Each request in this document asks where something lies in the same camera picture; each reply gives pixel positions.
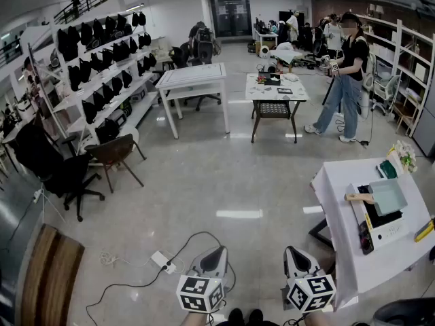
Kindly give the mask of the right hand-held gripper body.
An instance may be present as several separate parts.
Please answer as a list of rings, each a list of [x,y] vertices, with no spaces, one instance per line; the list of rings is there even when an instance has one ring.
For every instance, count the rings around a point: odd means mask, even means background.
[[[302,314],[331,309],[336,295],[336,285],[331,274],[307,274],[287,279],[281,290],[283,309],[295,309]]]

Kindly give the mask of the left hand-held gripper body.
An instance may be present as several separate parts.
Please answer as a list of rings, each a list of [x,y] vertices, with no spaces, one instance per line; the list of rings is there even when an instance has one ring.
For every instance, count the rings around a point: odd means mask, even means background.
[[[191,267],[180,276],[176,296],[183,310],[210,314],[215,312],[226,297],[228,279],[226,269],[202,271],[199,266]]]

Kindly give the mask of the white induction cooktop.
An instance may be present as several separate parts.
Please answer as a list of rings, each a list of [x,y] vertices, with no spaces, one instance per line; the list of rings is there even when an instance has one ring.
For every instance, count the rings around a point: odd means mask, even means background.
[[[390,244],[408,234],[408,227],[404,218],[404,209],[390,213],[385,216],[378,216],[371,204],[355,201],[351,202],[355,218],[359,224],[366,221],[370,230],[374,251]]]

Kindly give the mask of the teal square frying pan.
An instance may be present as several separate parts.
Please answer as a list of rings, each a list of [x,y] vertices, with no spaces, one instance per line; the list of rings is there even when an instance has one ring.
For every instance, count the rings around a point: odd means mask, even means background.
[[[408,205],[397,179],[382,179],[367,185],[351,183],[344,195],[346,201],[360,201],[374,206],[378,216],[401,211]]]

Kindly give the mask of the person's left forearm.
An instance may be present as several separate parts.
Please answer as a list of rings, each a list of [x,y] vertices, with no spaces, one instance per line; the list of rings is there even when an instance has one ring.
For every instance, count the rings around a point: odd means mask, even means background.
[[[190,312],[186,315],[180,326],[210,326],[209,315]]]

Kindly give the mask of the person's right forearm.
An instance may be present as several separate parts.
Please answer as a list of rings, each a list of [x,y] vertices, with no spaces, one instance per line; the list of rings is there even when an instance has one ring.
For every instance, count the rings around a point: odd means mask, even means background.
[[[303,321],[304,326],[332,326],[328,315],[321,310],[308,313]]]

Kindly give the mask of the table with white cloth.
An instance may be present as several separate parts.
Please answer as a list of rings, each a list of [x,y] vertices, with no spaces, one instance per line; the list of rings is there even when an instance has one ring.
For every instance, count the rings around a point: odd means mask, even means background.
[[[408,202],[404,218],[409,233],[368,255],[363,254],[357,219],[344,195],[352,183],[366,185],[378,180],[375,166],[379,162],[378,158],[324,162],[311,181],[336,253],[336,310],[357,303],[359,295],[410,268],[435,246],[435,232],[420,242],[414,241],[415,232],[430,220],[430,214],[413,177],[405,174],[398,183]]]

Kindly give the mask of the person's left shoe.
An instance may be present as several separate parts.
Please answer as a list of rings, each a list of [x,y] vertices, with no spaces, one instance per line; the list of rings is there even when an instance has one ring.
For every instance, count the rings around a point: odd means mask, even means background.
[[[227,326],[245,326],[243,313],[239,308],[234,308],[228,315]]]

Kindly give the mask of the person's shoe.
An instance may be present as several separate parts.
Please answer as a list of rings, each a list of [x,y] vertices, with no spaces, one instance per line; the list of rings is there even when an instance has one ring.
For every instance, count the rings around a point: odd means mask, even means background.
[[[243,313],[239,308],[234,308],[228,315],[227,326],[245,326]]]
[[[263,313],[260,309],[254,309],[251,311],[246,326],[262,326],[264,321]]]

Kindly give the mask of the white power strip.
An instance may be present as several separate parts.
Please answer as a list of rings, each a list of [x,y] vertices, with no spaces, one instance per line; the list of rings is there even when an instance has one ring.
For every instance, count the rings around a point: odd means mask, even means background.
[[[160,269],[167,274],[175,273],[176,265],[162,252],[156,251],[152,254],[151,260],[160,267]]]

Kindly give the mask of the person's right shoe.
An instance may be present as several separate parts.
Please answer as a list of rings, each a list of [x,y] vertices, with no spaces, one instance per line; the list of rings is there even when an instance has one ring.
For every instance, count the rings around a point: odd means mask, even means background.
[[[262,326],[264,321],[263,313],[260,309],[254,309],[251,311],[246,326]]]

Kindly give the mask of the dark patterned packet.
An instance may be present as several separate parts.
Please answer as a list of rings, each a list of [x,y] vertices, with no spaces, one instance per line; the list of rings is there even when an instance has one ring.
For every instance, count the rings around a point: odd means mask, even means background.
[[[374,251],[370,230],[366,221],[359,224],[360,245],[364,255]]]

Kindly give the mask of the dark grey oval shell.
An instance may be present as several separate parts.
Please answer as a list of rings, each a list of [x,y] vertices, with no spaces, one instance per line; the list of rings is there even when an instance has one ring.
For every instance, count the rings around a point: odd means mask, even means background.
[[[375,326],[435,326],[435,297],[390,302],[372,319]]]

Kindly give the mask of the yellow oil bottle black cap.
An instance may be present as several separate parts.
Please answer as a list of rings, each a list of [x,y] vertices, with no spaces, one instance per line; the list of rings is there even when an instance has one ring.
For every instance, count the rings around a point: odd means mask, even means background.
[[[422,228],[420,228],[414,235],[414,241],[420,242],[428,234],[435,230],[435,217],[432,217]]]

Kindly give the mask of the green packet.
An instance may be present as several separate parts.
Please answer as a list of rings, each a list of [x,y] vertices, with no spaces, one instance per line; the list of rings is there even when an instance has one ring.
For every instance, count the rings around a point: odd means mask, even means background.
[[[376,171],[378,172],[380,178],[383,179],[396,179],[398,177],[396,169],[394,168],[393,164],[388,160],[384,160],[381,163],[377,164]]]

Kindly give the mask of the brown chair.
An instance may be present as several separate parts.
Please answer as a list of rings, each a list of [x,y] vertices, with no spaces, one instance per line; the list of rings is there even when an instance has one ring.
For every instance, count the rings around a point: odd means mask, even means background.
[[[133,139],[132,134],[118,137],[100,145],[88,145],[84,149],[103,165],[103,170],[105,171],[105,176],[111,193],[114,192],[114,189],[109,178],[108,170],[117,164],[122,164],[125,169],[135,178],[139,185],[141,187],[144,186],[142,181],[125,162],[125,159],[133,152],[134,149],[139,152],[143,160],[146,160],[145,155],[142,153],[138,144]]]

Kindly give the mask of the pink flower bouquet white box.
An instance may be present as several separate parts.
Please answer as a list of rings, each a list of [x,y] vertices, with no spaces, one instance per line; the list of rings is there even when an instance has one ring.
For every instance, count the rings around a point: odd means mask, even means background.
[[[398,177],[417,171],[415,151],[404,141],[396,141],[387,154],[387,160],[394,167]]]

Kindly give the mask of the brown wooden bench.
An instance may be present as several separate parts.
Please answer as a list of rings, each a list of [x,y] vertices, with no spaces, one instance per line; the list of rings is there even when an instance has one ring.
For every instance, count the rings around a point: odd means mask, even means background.
[[[66,326],[85,248],[56,228],[42,225],[24,280],[21,326]]]

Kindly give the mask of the small marble side table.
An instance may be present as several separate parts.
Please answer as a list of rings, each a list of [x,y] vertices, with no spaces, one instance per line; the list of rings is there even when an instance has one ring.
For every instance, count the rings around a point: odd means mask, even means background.
[[[298,140],[296,132],[295,116],[301,103],[309,100],[309,95],[303,86],[299,76],[292,73],[280,74],[280,86],[265,86],[258,84],[258,76],[270,73],[249,73],[246,77],[245,99],[253,103],[251,118],[254,120],[254,128],[251,134],[251,142],[255,141],[256,131],[262,119],[287,119],[291,122],[293,139]],[[278,88],[290,88],[292,94],[279,94]]]

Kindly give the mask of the white shelf rack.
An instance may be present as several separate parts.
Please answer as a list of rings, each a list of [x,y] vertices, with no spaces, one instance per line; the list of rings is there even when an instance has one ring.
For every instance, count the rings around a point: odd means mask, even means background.
[[[47,55],[43,56],[36,50],[36,47],[39,45],[38,42],[28,42],[27,64],[25,66],[26,73],[24,78],[29,84],[27,92],[34,97],[39,107],[46,107],[48,109],[49,116],[54,120],[59,135],[63,138],[78,137],[78,147],[83,149],[87,145],[99,143],[88,133],[67,133],[67,128],[71,125],[72,121],[78,117],[77,109],[70,108],[68,111],[54,111],[54,106],[60,102],[62,95],[66,92],[60,81],[63,72],[60,67],[58,53],[55,50],[53,37],[53,33],[57,31],[61,25],[64,24],[51,26],[42,36],[42,40],[49,41]],[[144,115],[154,104],[157,93],[152,90],[152,83],[156,78],[156,74],[154,72],[153,74],[153,78],[146,83],[146,95],[141,96],[140,93],[136,93],[130,98],[130,103],[128,104],[132,109],[130,116],[125,116],[122,110],[114,112],[113,117],[118,120],[118,123],[112,126],[114,132],[110,134],[109,139],[112,138],[115,132],[124,134],[129,128],[137,127]]]

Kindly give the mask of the small wooden side table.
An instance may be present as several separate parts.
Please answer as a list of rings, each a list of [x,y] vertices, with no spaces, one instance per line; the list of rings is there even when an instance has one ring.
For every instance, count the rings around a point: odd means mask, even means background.
[[[404,102],[396,101],[393,104],[393,111],[397,115],[397,127],[396,132],[399,131],[399,128],[404,124],[406,126],[405,134],[408,134],[411,131],[414,123],[414,115],[415,115],[415,106],[411,103],[410,100],[405,98]]]

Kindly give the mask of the white framed table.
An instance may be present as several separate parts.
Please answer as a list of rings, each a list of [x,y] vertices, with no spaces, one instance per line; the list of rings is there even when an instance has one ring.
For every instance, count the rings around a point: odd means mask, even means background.
[[[178,139],[179,135],[171,114],[169,102],[174,100],[178,118],[182,120],[183,114],[178,101],[179,99],[209,94],[220,94],[221,107],[224,113],[225,132],[226,134],[230,133],[225,79],[226,70],[222,62],[164,72],[155,87],[160,94],[175,139]]]

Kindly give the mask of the white backpack with oval shell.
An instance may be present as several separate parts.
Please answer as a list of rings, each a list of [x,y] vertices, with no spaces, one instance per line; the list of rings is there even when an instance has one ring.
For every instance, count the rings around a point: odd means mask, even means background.
[[[366,70],[362,73],[363,74],[362,87],[369,94],[372,92],[374,88],[375,70],[376,70],[376,57],[371,51],[369,51]]]

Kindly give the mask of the white office chair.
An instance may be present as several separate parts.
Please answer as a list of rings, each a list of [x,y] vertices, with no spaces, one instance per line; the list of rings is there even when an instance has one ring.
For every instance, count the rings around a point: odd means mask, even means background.
[[[386,115],[391,110],[393,100],[398,91],[399,82],[399,75],[392,76],[389,80],[375,77],[372,92],[369,94],[363,89],[364,93],[368,95],[367,109],[373,111],[378,107],[382,111],[382,114]]]

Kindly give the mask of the grey metal cabinet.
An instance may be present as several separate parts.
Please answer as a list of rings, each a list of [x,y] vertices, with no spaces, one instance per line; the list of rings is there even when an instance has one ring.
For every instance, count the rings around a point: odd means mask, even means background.
[[[15,321],[20,268],[41,213],[33,201],[40,185],[35,176],[15,172],[0,184],[0,326]]]

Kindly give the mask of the black mesh office chair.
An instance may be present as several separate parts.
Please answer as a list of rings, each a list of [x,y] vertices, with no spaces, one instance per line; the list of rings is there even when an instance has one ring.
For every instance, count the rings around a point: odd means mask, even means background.
[[[172,47],[169,52],[169,57],[177,68],[191,66],[208,65],[211,64],[213,56],[213,44],[210,41],[200,41],[193,50],[198,51],[198,56],[191,56],[189,43],[183,43],[179,48]]]

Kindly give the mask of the white storage shelf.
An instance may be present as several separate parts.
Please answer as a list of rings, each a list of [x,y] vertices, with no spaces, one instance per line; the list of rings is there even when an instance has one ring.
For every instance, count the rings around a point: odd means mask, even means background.
[[[359,18],[378,65],[390,69],[390,77],[400,76],[397,94],[386,115],[397,121],[393,104],[396,101],[404,102],[405,98],[411,101],[408,105],[415,106],[413,127],[406,134],[412,137],[435,71],[435,33],[428,37],[406,27],[400,19],[389,22],[365,15]]]

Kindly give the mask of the black double door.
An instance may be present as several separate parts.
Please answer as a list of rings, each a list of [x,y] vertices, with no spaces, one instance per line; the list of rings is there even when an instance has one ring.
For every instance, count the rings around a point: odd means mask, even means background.
[[[210,2],[217,37],[251,37],[249,0],[210,0]]]

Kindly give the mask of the rows of black bags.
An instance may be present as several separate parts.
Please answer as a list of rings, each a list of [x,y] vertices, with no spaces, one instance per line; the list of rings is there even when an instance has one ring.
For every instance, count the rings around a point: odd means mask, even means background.
[[[131,97],[146,95],[157,60],[145,25],[144,13],[125,11],[70,22],[53,33],[66,90],[54,111],[78,111],[67,133],[88,133],[103,143],[118,123],[114,112],[130,116]]]

